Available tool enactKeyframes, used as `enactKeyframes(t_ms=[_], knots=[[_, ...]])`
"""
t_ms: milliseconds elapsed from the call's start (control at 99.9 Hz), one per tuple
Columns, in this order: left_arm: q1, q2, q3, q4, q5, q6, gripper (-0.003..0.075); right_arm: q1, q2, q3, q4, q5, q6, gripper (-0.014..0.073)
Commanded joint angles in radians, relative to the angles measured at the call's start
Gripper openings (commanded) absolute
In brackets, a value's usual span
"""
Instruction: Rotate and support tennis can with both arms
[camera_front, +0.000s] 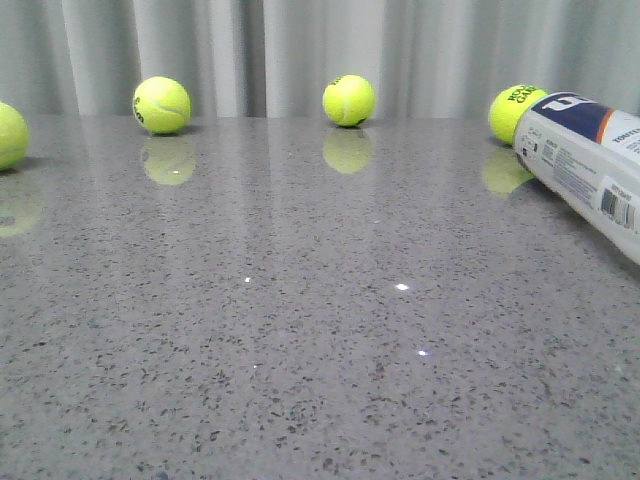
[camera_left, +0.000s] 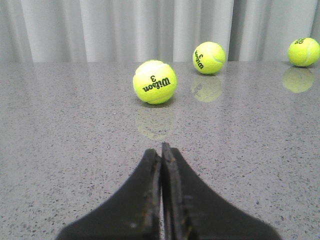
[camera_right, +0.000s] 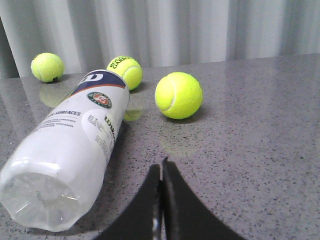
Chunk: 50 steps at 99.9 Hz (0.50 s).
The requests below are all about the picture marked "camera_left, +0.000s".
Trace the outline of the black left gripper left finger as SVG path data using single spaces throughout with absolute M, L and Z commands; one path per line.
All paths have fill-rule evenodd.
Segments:
M 122 187 L 105 203 L 66 226 L 59 240 L 158 240 L 161 158 L 147 149 Z

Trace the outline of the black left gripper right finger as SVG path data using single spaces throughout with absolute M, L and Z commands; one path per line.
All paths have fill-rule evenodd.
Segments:
M 193 171 L 177 148 L 163 143 L 161 158 L 165 239 L 281 239 L 270 225 L 215 193 Z

